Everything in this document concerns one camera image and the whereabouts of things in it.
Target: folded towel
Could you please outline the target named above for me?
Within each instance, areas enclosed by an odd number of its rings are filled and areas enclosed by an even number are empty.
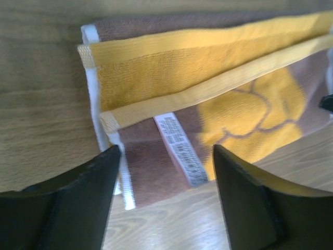
[[[94,24],[82,26],[84,44],[134,38],[146,34],[156,34],[190,28],[227,28],[248,22],[260,21],[284,15],[296,15],[295,12],[236,12],[210,14],[176,14],[163,16],[130,16],[104,19]],[[91,100],[92,120],[101,151],[109,147],[108,139],[99,121],[100,103],[96,70],[86,69],[88,91]],[[117,181],[114,194],[120,194]]]
[[[213,144],[254,163],[328,125],[318,103],[331,93],[332,23],[323,12],[79,46],[99,82],[104,130],[125,152],[126,208],[189,188],[154,116],[174,112],[209,180]]]

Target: black object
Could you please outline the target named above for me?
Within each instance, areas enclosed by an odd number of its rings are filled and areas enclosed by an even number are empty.
[[[324,96],[319,103],[319,108],[333,113],[333,95]]]
[[[0,193],[0,249],[100,250],[119,160],[113,146],[50,180]]]
[[[333,249],[333,193],[298,185],[214,147],[232,250]]]

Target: white label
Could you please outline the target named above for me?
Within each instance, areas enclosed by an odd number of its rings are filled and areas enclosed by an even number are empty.
[[[175,114],[155,116],[154,120],[169,154],[172,154],[170,157],[182,168],[190,187],[208,182],[206,171]]]

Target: wood grain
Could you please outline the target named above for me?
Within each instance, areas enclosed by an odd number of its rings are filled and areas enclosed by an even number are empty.
[[[2,0],[0,5],[0,192],[19,190],[98,154],[80,26],[123,14],[322,10],[315,0]],[[260,166],[333,191],[333,127],[288,145]],[[116,197],[104,249],[228,249],[215,183],[134,211]]]

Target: yellow towel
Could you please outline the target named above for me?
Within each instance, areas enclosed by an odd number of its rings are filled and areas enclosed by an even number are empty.
[[[209,180],[213,144],[253,163],[328,124],[324,112],[315,128],[306,121],[321,112],[314,96],[328,92],[332,23],[329,11],[79,46],[84,67],[97,70],[105,131],[125,150],[124,195],[137,207],[186,188],[162,190],[166,176],[182,177],[167,164],[156,167],[162,158],[152,149],[162,143],[156,115],[175,112]]]

